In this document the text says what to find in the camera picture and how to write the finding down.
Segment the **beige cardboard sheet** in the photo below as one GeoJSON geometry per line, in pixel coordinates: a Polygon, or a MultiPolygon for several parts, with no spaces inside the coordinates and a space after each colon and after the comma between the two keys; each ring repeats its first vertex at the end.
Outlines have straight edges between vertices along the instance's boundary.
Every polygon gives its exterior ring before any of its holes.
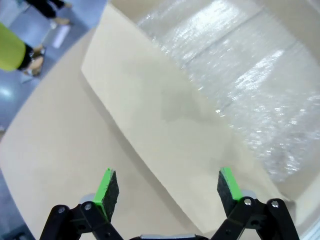
{"type": "Polygon", "coordinates": [[[280,197],[228,120],[110,4],[82,72],[136,152],[201,232],[214,231],[226,217],[216,190],[220,167],[231,167],[240,187],[254,191],[261,201],[280,197]]]}

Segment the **black pants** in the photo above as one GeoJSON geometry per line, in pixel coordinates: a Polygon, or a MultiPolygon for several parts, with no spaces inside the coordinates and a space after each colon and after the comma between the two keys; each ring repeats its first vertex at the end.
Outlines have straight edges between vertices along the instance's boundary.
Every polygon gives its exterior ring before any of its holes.
{"type": "Polygon", "coordinates": [[[30,47],[26,43],[24,45],[25,45],[24,58],[22,60],[22,63],[20,64],[20,66],[17,68],[20,71],[23,71],[28,67],[28,65],[31,63],[32,55],[34,54],[34,50],[32,47],[30,47]]]}
{"type": "MultiPolygon", "coordinates": [[[[47,0],[25,0],[30,5],[34,6],[38,9],[46,18],[54,19],[56,15],[56,11],[52,8],[52,6],[48,3],[47,0]]],[[[62,8],[65,5],[65,2],[61,0],[50,0],[50,2],[54,3],[58,9],[62,8]]]]}

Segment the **screw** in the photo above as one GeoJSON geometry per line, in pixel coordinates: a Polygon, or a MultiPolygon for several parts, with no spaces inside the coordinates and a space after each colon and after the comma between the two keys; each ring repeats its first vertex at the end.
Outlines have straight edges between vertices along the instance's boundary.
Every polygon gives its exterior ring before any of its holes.
{"type": "Polygon", "coordinates": [[[244,200],[244,204],[250,206],[251,205],[251,200],[249,198],[245,199],[244,200]]]}
{"type": "Polygon", "coordinates": [[[58,213],[62,214],[65,210],[66,210],[65,207],[62,206],[59,208],[58,213]]]}
{"type": "Polygon", "coordinates": [[[274,208],[278,208],[279,207],[279,203],[277,201],[272,201],[271,202],[272,207],[274,208]]]}
{"type": "Polygon", "coordinates": [[[86,204],[85,206],[84,206],[84,209],[85,210],[89,210],[89,209],[91,209],[91,203],[88,203],[88,204],[86,204]]]}

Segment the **shoe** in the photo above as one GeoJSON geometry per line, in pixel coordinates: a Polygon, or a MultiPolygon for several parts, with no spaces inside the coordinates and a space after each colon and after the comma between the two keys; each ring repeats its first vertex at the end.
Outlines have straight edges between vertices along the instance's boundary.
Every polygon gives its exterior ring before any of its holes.
{"type": "Polygon", "coordinates": [[[33,57],[36,58],[38,56],[42,56],[45,54],[45,52],[46,48],[42,44],[40,44],[39,46],[33,49],[33,57]]]}
{"type": "Polygon", "coordinates": [[[24,71],[24,74],[29,75],[29,76],[38,76],[41,73],[42,66],[44,64],[44,57],[43,56],[38,56],[34,58],[27,69],[24,71]]]}
{"type": "Polygon", "coordinates": [[[69,25],[70,24],[70,19],[68,19],[68,18],[56,17],[53,19],[53,21],[59,25],[69,25]]]}
{"type": "Polygon", "coordinates": [[[70,2],[65,2],[64,5],[63,5],[64,8],[67,8],[67,9],[70,9],[72,8],[72,3],[70,2]]]}

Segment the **plastic wrap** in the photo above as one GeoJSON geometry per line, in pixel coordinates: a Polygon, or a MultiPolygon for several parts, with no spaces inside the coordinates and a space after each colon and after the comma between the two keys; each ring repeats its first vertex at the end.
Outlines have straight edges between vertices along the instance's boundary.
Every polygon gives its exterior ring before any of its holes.
{"type": "Polygon", "coordinates": [[[320,137],[320,68],[263,7],[169,0],[138,25],[244,137],[272,180],[303,168],[320,137]]]}

